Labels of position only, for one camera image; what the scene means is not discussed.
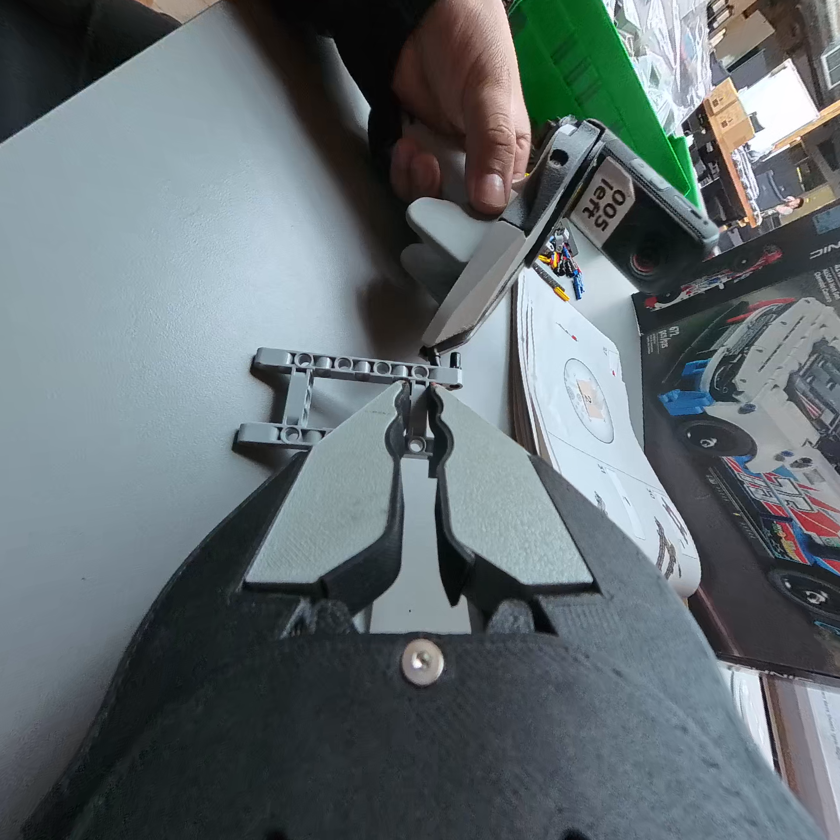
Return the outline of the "lego instruction booklet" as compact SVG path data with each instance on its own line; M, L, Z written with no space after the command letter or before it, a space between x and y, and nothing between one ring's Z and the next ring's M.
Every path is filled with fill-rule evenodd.
M511 293L514 436L633 540L682 599L697 547L639 444L617 347L536 270Z

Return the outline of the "green plastic bin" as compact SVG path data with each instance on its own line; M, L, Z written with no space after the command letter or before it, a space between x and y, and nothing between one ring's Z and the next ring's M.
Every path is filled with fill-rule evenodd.
M664 131L603 2L511 2L507 15L533 129L598 121L700 206L687 142Z

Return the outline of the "white panel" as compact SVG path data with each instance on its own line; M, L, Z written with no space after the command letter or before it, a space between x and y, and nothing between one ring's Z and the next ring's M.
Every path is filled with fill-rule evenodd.
M738 95L745 112L749 116L755 114L761 127L747 143L754 159L769 154L780 140L820 115L792 59L740 89Z

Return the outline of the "clear plastic bags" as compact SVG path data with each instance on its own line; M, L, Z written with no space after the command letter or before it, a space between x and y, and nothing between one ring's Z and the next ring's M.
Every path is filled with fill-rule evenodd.
M712 12L726 2L604 1L666 134L684 136L713 89L728 78L718 60Z

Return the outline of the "wooden table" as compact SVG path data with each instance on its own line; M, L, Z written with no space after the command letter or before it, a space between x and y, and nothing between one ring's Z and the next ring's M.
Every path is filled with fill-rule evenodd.
M732 149L716 138L702 104L689 123L701 198L722 231L749 238L820 212L838 214L838 162L805 137L754 159L747 143Z

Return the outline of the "lego car set box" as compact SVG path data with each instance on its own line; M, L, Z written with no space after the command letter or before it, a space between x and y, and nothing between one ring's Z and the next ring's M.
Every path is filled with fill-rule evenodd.
M644 448L720 658L838 685L838 200L633 296Z

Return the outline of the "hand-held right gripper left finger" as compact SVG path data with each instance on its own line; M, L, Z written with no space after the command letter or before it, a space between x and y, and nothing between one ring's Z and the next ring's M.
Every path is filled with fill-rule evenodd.
M388 386L300 462L245 575L264 592L344 604L362 613L402 566L410 387Z

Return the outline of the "pile of small lego pieces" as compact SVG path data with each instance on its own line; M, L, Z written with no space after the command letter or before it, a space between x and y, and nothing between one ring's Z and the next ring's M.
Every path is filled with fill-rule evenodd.
M566 224L556 227L543 244L532 269L563 301L580 301L585 294L579 249Z

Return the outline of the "person's black clothing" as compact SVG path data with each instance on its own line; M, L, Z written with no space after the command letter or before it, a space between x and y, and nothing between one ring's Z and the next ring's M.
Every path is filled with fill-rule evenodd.
M1 141L180 27L135 1L1 2Z

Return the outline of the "person's left hand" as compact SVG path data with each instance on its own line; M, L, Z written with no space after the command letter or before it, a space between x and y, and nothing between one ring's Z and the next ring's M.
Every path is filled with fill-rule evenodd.
M487 216L526 174L531 127L502 2L438 1L395 64L401 110L465 152L465 189Z

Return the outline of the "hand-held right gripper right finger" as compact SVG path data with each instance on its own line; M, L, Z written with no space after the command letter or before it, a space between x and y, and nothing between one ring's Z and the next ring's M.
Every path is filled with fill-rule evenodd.
M452 606L595 590L530 454L453 392L427 389L437 562Z

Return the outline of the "grey lego beam frame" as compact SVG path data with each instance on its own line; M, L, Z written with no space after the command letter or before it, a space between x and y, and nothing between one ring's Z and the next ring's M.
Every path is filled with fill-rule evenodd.
M234 444L250 448L284 448L309 451L332 432L331 427L310 422L312 397L319 381L390 386L405 383L411 398L404 433L405 455L430 459L434 438L430 430L427 390L437 385L448 391L463 386L463 371L440 371L423 357L420 362L400 362L349 355L313 353L261 347L252 363L254 375L287 378L285 401L277 422L242 423Z

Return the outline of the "cardboard box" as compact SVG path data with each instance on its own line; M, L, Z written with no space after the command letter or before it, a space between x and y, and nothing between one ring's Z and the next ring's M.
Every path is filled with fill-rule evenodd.
M702 108L710 131L727 147L738 148L754 137L751 118L731 78L710 91Z

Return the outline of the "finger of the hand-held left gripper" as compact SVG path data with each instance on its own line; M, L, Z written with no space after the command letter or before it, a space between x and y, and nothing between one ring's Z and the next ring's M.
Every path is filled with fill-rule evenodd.
M523 231L507 221L489 226L477 252L428 324L422 338L424 348L453 350L472 338L508 289L526 244Z

